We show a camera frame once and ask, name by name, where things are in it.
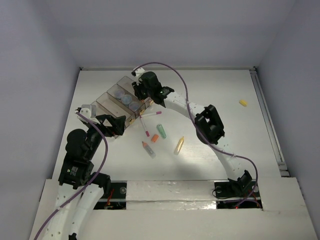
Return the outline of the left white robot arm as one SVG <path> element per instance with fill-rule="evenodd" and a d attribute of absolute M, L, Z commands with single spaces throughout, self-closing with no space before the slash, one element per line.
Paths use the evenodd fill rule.
<path fill-rule="evenodd" d="M 113 194 L 111 177 L 94 172 L 92 159 L 101 142 L 123 135 L 126 118 L 80 112 L 77 116 L 87 131 L 75 129 L 67 136 L 55 210 L 40 228 L 44 240 L 78 240 L 98 200 Z"/>

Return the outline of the yellow highlighter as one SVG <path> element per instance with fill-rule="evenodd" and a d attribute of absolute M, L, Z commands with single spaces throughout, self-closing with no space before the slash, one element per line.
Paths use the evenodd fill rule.
<path fill-rule="evenodd" d="M 179 141 L 178 141 L 178 143 L 177 143 L 177 145 L 176 145 L 176 147 L 175 147 L 175 149 L 174 149 L 174 154 L 175 155 L 179 155 L 179 153 L 180 153 L 180 151 L 181 151 L 181 149 L 182 149 L 182 147 L 183 147 L 183 144 L 184 144 L 184 141 L 185 141 L 185 138 L 182 136 L 180 139 L 179 139 Z"/>

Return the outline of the clear tape roll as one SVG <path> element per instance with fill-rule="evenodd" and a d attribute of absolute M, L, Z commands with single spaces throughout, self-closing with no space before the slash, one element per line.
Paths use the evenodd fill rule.
<path fill-rule="evenodd" d="M 116 99 L 121 99 L 125 95 L 125 92 L 123 89 L 117 89 L 113 92 L 113 95 Z"/>

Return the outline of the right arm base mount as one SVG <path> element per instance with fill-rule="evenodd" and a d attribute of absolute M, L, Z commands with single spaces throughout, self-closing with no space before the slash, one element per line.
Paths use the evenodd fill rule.
<path fill-rule="evenodd" d="M 215 182 L 211 194 L 218 209 L 262 209 L 259 186 L 247 170 L 237 180 Z"/>

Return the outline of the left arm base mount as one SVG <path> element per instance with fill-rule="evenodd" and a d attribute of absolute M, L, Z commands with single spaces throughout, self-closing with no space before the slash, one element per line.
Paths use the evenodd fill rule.
<path fill-rule="evenodd" d="M 94 206 L 94 210 L 125 210 L 127 208 L 127 182 L 112 181 L 111 190 L 104 194 Z"/>

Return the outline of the green highlighter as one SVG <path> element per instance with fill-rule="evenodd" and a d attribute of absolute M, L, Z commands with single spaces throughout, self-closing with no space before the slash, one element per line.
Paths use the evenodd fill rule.
<path fill-rule="evenodd" d="M 165 129 L 164 129 L 164 127 L 162 126 L 162 124 L 158 124 L 158 125 L 156 126 L 156 128 L 157 128 L 159 134 L 161 135 L 161 137 L 162 137 L 163 139 L 166 139 L 166 138 L 167 138 L 167 134 L 166 134 Z"/>

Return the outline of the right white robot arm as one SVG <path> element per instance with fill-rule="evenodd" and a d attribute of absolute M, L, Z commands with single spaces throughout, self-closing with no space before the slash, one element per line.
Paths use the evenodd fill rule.
<path fill-rule="evenodd" d="M 227 175 L 226 196 L 241 198 L 246 195 L 251 188 L 252 177 L 241 166 L 239 158 L 228 149 L 228 142 L 224 139 L 224 124 L 217 109 L 211 104 L 202 106 L 188 101 L 172 88 L 163 86 L 152 71 L 138 68 L 131 75 L 135 77 L 132 83 L 134 95 L 139 100 L 151 98 L 155 104 L 187 117 L 194 124 L 198 139 L 206 145 L 212 145 Z"/>

